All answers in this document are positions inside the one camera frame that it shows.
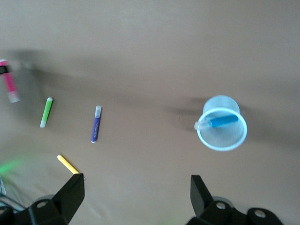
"plastic cup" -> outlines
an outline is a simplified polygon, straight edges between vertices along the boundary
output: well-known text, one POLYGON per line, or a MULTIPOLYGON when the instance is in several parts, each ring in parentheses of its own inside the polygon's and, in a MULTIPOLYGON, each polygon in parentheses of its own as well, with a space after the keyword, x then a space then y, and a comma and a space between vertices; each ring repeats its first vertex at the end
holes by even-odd
POLYGON ((203 107, 198 122, 205 122, 224 116, 235 115, 238 121, 219 127, 198 129, 197 133, 204 145, 216 151, 230 151, 239 147, 247 136, 247 124, 240 114, 239 105, 231 97, 218 95, 210 98, 203 107))

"gray surface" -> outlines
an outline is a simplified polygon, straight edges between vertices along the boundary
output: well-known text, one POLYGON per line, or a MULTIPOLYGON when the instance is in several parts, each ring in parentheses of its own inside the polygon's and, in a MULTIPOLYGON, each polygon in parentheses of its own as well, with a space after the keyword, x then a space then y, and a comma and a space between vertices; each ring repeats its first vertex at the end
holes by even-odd
POLYGON ((30 205, 56 193, 71 177, 62 153, 86 177, 73 225, 183 225, 191 174, 244 213, 299 224, 299 12, 292 0, 1 1, 0 58, 22 99, 0 82, 0 164, 20 160, 1 175, 7 194, 30 205), (193 130, 219 94, 248 124, 230 152, 193 130))

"yellow marker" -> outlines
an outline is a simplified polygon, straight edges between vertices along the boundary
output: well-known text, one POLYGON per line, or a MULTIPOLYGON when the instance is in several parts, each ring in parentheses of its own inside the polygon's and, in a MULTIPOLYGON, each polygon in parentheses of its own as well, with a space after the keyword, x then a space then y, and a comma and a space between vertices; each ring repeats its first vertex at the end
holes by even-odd
POLYGON ((62 155, 58 155, 57 159, 73 174, 80 173, 62 155))

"cup rim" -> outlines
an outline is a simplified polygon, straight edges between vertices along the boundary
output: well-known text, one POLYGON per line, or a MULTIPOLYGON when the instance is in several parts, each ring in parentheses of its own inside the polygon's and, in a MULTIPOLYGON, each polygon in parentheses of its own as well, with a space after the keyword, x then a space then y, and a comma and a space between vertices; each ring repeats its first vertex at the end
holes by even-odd
POLYGON ((242 137, 233 145, 230 145, 230 146, 226 146, 226 147, 218 147, 218 146, 214 146, 212 144, 209 144, 208 142, 206 142, 201 133, 200 133, 200 130, 197 130, 197 134, 200 138, 200 140, 202 141, 202 143, 204 145, 206 145, 207 147, 209 147, 210 149, 213 149, 213 150, 216 150, 216 151, 230 151, 230 150, 233 150, 237 147, 239 147, 243 142, 244 140, 246 139, 246 136, 247 136, 247 124, 246 124, 246 121, 245 119, 242 117, 241 114, 239 114, 238 112, 236 112, 235 110, 232 110, 232 109, 228 109, 228 108, 224 108, 224 107, 217 107, 217 108, 213 108, 213 109, 210 109, 208 111, 206 111, 205 113, 203 113, 200 118, 199 118, 199 122, 202 121, 207 115, 211 114, 211 113, 214 113, 214 112, 218 112, 218 111, 225 111, 225 112, 229 112, 229 113, 232 113, 234 115, 236 115, 239 120, 242 122, 243 124, 243 127, 244 127, 244 132, 243 132, 243 135, 242 137))

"blue marker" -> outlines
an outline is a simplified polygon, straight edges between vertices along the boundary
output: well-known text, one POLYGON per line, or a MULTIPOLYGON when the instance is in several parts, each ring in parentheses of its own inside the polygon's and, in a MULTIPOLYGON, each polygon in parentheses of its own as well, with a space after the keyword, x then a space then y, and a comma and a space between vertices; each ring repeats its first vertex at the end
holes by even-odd
POLYGON ((99 126, 100 126, 100 117, 101 117, 102 107, 97 105, 94 119, 94 128, 92 133, 92 143, 95 143, 98 138, 99 126))
POLYGON ((238 120, 239 118, 236 115, 229 115, 229 116, 214 118, 211 120, 204 120, 201 122, 197 121, 195 123, 195 130, 201 130, 203 128, 217 128, 225 124, 234 123, 238 120))

